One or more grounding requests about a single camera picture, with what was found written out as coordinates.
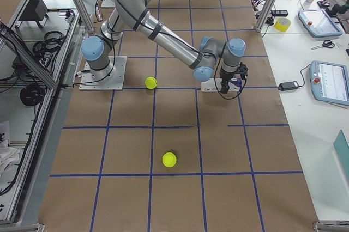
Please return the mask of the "white blue tennis ball can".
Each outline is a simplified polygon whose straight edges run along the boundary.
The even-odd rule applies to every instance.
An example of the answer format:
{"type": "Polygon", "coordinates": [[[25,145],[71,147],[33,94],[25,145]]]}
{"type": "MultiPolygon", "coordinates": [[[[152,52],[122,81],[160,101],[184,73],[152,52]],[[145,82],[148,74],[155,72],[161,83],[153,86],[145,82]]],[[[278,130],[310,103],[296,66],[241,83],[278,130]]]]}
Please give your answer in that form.
{"type": "MultiPolygon", "coordinates": [[[[221,78],[210,78],[208,81],[201,82],[201,91],[203,92],[215,92],[221,91],[221,78]]],[[[240,78],[232,78],[228,82],[229,92],[238,92],[242,88],[242,80],[240,78]]]]}

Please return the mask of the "tennis ball by near base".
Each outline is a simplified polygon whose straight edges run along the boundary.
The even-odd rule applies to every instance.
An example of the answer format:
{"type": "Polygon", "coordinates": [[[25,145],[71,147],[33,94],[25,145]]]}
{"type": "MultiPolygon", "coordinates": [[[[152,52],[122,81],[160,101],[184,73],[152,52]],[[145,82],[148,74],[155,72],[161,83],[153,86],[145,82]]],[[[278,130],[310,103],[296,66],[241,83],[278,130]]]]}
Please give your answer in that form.
{"type": "Polygon", "coordinates": [[[154,77],[147,77],[145,79],[145,86],[147,89],[155,89],[157,87],[157,80],[154,77]]]}

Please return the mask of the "tennis ball near front edge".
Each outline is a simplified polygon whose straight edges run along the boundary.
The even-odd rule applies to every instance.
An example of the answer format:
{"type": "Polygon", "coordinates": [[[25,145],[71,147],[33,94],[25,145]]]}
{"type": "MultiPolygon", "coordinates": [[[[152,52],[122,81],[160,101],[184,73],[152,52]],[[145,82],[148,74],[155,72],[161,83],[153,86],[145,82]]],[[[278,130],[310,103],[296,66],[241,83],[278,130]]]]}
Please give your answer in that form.
{"type": "Polygon", "coordinates": [[[177,156],[172,152],[166,152],[162,156],[162,163],[167,168],[172,168],[177,163],[177,156]]]}

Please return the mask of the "black power adapter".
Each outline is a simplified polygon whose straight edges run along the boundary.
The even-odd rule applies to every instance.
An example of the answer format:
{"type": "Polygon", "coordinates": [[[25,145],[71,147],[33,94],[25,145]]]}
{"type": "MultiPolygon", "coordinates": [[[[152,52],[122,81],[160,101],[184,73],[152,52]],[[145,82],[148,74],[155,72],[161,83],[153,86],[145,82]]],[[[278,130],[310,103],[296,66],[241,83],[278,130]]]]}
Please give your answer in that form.
{"type": "Polygon", "coordinates": [[[299,88],[299,84],[297,81],[289,81],[289,82],[281,82],[278,85],[279,91],[288,91],[288,90],[295,90],[299,88]]]}

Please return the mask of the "yellow tape roll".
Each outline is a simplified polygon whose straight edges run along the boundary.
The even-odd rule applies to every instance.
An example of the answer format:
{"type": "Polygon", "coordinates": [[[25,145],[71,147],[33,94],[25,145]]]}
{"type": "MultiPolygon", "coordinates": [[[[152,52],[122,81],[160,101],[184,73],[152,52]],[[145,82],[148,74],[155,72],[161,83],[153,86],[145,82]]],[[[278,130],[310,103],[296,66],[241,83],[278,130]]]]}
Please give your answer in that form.
{"type": "Polygon", "coordinates": [[[280,32],[286,32],[291,26],[291,20],[285,17],[280,17],[276,20],[275,29],[280,32]]]}

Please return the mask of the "near blue teach pendant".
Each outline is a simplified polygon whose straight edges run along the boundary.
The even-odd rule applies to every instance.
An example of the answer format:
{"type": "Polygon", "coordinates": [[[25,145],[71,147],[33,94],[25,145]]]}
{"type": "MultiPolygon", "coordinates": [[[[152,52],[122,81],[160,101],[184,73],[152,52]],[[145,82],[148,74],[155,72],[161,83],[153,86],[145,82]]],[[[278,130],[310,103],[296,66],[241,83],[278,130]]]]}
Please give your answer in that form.
{"type": "Polygon", "coordinates": [[[348,70],[345,65],[313,61],[311,92],[316,100],[348,106],[348,70]]]}

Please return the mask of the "blue teach pendant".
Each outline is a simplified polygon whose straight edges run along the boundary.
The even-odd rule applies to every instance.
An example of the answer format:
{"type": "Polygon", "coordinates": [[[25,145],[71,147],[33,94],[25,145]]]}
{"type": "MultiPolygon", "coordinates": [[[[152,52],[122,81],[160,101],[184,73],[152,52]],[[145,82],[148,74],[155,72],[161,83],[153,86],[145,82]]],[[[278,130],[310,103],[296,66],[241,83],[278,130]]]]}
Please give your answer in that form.
{"type": "Polygon", "coordinates": [[[311,92],[316,100],[348,106],[348,70],[345,65],[313,61],[311,92]]]}
{"type": "Polygon", "coordinates": [[[314,38],[341,36],[341,29],[323,9],[300,10],[298,18],[314,38]]]}

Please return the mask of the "far blue teach pendant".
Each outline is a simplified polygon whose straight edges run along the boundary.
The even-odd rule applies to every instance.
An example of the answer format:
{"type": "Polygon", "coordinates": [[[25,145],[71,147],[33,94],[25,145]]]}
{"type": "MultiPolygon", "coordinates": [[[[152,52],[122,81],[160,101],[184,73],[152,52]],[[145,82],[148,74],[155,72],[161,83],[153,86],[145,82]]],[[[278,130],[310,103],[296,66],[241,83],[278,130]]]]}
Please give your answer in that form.
{"type": "Polygon", "coordinates": [[[341,29],[323,9],[300,10],[298,18],[314,38],[341,36],[341,29]]]}

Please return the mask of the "black handled scissors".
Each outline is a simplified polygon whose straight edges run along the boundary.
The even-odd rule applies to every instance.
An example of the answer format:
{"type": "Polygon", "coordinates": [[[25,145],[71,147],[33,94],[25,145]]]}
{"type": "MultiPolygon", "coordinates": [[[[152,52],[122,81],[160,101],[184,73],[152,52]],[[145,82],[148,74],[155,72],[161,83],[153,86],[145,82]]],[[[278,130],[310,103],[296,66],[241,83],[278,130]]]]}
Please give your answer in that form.
{"type": "Polygon", "coordinates": [[[333,43],[331,40],[324,40],[322,44],[315,46],[311,49],[316,50],[319,48],[334,48],[334,47],[335,47],[335,43],[333,43]]]}

